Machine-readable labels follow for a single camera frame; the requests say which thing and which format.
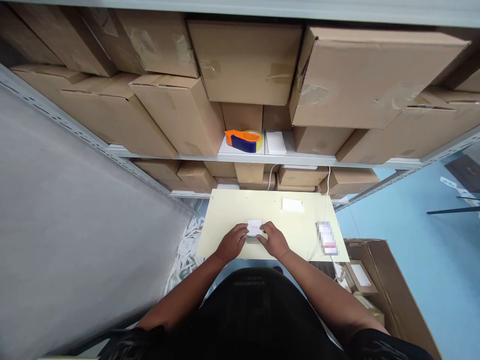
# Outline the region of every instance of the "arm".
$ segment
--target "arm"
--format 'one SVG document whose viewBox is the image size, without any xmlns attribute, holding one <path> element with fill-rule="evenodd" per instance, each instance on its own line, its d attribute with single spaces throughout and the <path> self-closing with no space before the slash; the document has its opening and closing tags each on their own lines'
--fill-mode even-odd
<svg viewBox="0 0 480 360">
<path fill-rule="evenodd" d="M 246 223 L 238 224 L 230 230 L 218 249 L 153 306 L 136 327 L 150 330 L 164 325 L 168 332 L 193 310 L 198 309 L 220 271 L 240 254 L 247 232 Z"/>
<path fill-rule="evenodd" d="M 372 314 L 335 281 L 290 250 L 284 235 L 269 221 L 261 229 L 268 239 L 257 235 L 268 253 L 287 268 L 300 285 L 317 314 L 344 348 L 352 336 L 363 329 L 387 330 Z"/>
</svg>

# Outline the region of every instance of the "shelf rack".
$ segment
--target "shelf rack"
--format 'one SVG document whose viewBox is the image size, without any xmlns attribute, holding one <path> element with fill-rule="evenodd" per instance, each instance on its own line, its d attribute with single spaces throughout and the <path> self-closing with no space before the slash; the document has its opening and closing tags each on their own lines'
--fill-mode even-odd
<svg viewBox="0 0 480 360">
<path fill-rule="evenodd" d="M 480 2 L 476 0 L 11 0 L 18 3 L 36 3 L 64 6 L 103 7 L 120 9 L 141 9 L 177 11 L 189 13 L 213 13 L 227 15 L 247 15 L 265 17 L 284 17 L 317 20 L 376 22 L 391 24 L 412 24 L 426 26 L 457 26 L 480 28 Z M 130 158 L 155 158 L 154 156 L 133 154 L 123 146 L 110 145 L 102 141 L 78 121 L 33 89 L 5 66 L 0 65 L 0 85 L 35 107 L 54 122 L 71 132 L 86 144 L 116 162 L 131 174 L 147 183 L 153 189 L 168 197 L 190 212 L 197 212 L 182 199 L 206 199 L 209 194 L 185 194 L 171 192 L 154 180 Z M 381 189 L 439 161 L 450 154 L 460 151 L 480 140 L 480 126 L 451 141 L 440 149 L 421 159 L 393 158 L 382 165 L 341 163 L 334 156 L 300 154 L 257 155 L 219 153 L 216 157 L 179 155 L 180 160 L 223 161 L 238 163 L 265 163 L 285 165 L 317 165 L 354 168 L 389 168 L 397 170 L 395 174 L 377 185 L 351 198 L 350 201 L 335 201 L 338 211 L 354 204 Z"/>
</svg>

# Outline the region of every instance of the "black shirt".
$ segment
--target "black shirt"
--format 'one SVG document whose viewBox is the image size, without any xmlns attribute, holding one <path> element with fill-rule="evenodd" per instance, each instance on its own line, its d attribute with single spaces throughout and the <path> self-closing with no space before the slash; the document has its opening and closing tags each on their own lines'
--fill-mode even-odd
<svg viewBox="0 0 480 360">
<path fill-rule="evenodd" d="M 422 348 L 374 329 L 342 350 L 302 293 L 271 268 L 244 268 L 227 277 L 174 331 L 126 331 L 101 360 L 127 359 L 431 360 Z"/>
</svg>

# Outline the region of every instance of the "floor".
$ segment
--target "floor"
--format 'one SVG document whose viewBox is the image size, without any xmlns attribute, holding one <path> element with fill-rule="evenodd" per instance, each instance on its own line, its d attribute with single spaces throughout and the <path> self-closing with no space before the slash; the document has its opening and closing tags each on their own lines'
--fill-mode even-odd
<svg viewBox="0 0 480 360">
<path fill-rule="evenodd" d="M 391 173 L 377 171 L 381 179 Z M 440 177 L 458 183 L 435 163 L 340 210 L 337 217 L 344 238 L 388 241 L 443 358 L 474 359 L 480 353 L 480 219 L 476 212 L 426 214 L 468 206 Z M 207 206 L 204 200 L 200 213 Z M 215 283 L 243 267 L 274 265 L 278 262 L 237 259 Z"/>
</svg>

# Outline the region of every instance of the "yellow table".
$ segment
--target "yellow table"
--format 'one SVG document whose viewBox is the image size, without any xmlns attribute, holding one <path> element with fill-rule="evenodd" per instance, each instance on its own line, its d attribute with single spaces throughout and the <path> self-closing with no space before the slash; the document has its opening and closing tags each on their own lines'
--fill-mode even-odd
<svg viewBox="0 0 480 360">
<path fill-rule="evenodd" d="M 283 198 L 302 200 L 303 212 L 282 210 Z M 317 221 L 328 221 L 338 246 L 338 255 L 333 256 L 333 260 L 349 262 L 330 197 L 327 199 L 324 219 L 325 201 L 326 196 L 317 192 L 214 189 L 211 192 L 197 255 L 205 258 L 210 256 L 224 235 L 236 224 L 246 223 L 247 220 L 262 220 L 263 223 L 274 223 L 285 235 L 290 249 L 309 260 L 319 241 Z M 273 259 L 261 244 L 252 243 L 245 243 L 238 258 Z M 323 255 L 320 246 L 311 260 L 331 261 L 329 255 Z"/>
</svg>

